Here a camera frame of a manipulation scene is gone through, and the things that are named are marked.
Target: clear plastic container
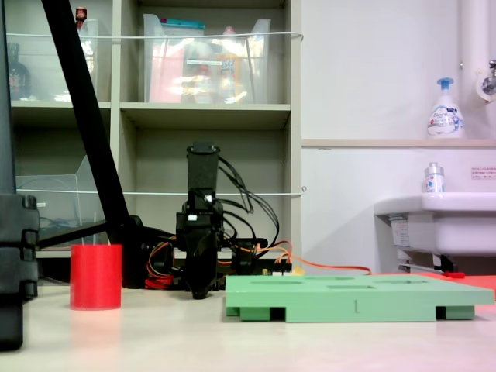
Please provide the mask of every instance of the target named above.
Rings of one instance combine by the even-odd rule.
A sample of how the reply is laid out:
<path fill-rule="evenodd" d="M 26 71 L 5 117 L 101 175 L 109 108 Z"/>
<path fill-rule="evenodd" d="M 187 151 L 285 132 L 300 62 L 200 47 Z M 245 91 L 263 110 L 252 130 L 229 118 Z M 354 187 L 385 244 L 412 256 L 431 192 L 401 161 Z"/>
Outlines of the clear plastic container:
<path fill-rule="evenodd" d="M 143 18 L 145 36 L 165 36 L 158 17 L 145 14 Z M 269 27 L 269 19 L 259 19 L 252 33 L 269 32 Z M 145 102 L 268 103 L 268 38 L 145 39 Z M 228 63 L 236 65 L 236 73 L 232 96 L 227 98 L 222 84 Z"/>
<path fill-rule="evenodd" d="M 110 101 L 112 40 L 95 39 L 93 36 L 109 36 L 109 31 L 103 22 L 97 19 L 87 19 L 80 31 L 81 45 L 97 99 L 107 102 Z M 12 99 L 71 101 L 57 50 L 51 37 L 7 36 L 7 42 L 11 45 L 19 45 L 19 64 L 27 69 L 30 80 L 30 87 L 26 89 L 29 93 Z"/>
<path fill-rule="evenodd" d="M 84 157 L 76 174 L 17 176 L 17 191 L 36 197 L 40 211 L 40 238 L 66 228 L 84 226 L 104 219 L 102 205 L 96 191 L 95 181 L 88 158 Z M 89 194 L 48 191 L 93 191 Z M 87 236 L 63 244 L 106 243 L 105 234 Z"/>

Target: dark bottle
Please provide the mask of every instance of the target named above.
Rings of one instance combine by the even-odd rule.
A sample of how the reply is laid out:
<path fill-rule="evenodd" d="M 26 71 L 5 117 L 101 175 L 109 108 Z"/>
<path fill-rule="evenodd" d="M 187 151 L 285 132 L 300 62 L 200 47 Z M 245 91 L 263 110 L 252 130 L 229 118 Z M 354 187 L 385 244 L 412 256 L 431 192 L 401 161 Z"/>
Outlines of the dark bottle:
<path fill-rule="evenodd" d="M 19 62 L 19 44 L 7 43 L 9 55 L 10 99 L 18 101 L 31 95 L 31 74 L 26 66 Z"/>

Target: sink basin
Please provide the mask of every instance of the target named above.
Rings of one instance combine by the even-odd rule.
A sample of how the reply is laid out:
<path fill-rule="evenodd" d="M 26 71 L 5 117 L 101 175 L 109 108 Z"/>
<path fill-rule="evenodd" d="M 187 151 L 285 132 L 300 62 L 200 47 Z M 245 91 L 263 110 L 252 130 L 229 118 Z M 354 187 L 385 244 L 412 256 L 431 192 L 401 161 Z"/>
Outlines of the sink basin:
<path fill-rule="evenodd" d="M 425 193 L 378 202 L 394 244 L 434 254 L 496 255 L 496 193 Z"/>

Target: red cylinder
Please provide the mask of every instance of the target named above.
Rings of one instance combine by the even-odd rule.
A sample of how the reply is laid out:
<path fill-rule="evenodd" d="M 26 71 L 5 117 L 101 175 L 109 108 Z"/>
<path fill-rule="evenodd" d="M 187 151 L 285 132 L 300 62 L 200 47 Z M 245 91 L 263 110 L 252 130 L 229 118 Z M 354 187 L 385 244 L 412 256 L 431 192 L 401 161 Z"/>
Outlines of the red cylinder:
<path fill-rule="evenodd" d="M 120 308 L 121 282 L 122 246 L 72 246 L 71 309 Z"/>

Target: green tray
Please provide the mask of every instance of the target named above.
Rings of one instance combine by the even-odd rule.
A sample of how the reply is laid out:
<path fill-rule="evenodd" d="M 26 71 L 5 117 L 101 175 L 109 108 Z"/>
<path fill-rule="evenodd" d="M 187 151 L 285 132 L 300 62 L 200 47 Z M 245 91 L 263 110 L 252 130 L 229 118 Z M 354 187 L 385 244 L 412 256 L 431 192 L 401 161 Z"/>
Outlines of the green tray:
<path fill-rule="evenodd" d="M 227 277 L 226 314 L 242 321 L 429 322 L 473 319 L 494 292 L 418 275 Z"/>

